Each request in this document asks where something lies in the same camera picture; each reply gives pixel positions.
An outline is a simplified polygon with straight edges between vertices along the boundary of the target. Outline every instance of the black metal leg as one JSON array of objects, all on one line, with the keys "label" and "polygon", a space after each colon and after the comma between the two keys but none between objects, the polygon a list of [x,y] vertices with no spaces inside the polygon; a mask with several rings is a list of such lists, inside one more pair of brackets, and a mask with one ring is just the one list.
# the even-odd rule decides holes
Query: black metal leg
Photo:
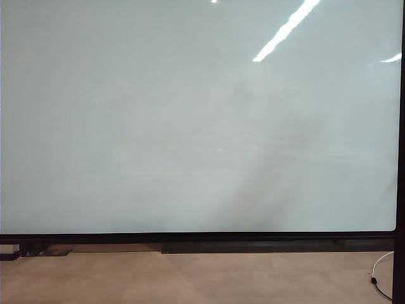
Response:
[{"label": "black metal leg", "polygon": [[405,303],[405,238],[399,236],[395,240],[394,251],[394,283],[392,299],[395,304]]}]

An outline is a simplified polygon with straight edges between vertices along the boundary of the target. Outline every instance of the power cord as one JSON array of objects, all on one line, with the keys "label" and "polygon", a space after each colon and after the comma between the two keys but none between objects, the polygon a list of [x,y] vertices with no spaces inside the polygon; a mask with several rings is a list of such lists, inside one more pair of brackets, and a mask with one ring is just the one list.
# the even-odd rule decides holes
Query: power cord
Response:
[{"label": "power cord", "polygon": [[378,263],[380,263],[384,258],[386,258],[387,256],[393,254],[394,252],[388,252],[386,254],[384,254],[382,257],[380,257],[377,262],[374,263],[373,266],[373,271],[371,272],[371,283],[373,283],[373,285],[375,286],[375,289],[386,299],[392,301],[392,298],[387,296],[379,287],[378,287],[378,281],[377,278],[374,276],[374,271],[375,271],[375,267],[378,265]]}]

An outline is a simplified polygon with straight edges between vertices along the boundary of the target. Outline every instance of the black cable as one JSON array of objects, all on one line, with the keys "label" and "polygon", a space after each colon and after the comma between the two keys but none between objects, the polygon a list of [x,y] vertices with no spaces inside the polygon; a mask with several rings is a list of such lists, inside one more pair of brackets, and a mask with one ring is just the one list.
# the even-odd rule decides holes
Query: black cable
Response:
[{"label": "black cable", "polygon": [[392,298],[390,298],[389,296],[387,296],[377,285],[377,279],[375,277],[371,277],[371,283],[373,283],[373,285],[375,286],[375,289],[377,289],[377,291],[386,299],[392,301]]}]

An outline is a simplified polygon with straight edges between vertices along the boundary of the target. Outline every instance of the glossy surface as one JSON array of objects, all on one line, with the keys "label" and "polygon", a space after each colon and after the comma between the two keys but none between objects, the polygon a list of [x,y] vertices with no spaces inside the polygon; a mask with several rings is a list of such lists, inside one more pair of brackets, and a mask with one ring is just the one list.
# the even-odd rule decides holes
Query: glossy surface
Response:
[{"label": "glossy surface", "polygon": [[394,229],[402,1],[254,62],[313,2],[3,0],[1,232]]}]

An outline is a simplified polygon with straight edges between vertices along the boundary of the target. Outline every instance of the beige floor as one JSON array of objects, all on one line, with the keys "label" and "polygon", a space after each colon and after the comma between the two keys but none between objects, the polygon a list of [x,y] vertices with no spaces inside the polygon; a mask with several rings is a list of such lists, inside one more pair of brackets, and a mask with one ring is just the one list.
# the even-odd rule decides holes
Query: beige floor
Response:
[{"label": "beige floor", "polygon": [[[383,253],[71,253],[1,265],[3,304],[384,304]],[[390,293],[392,257],[377,268]]]}]

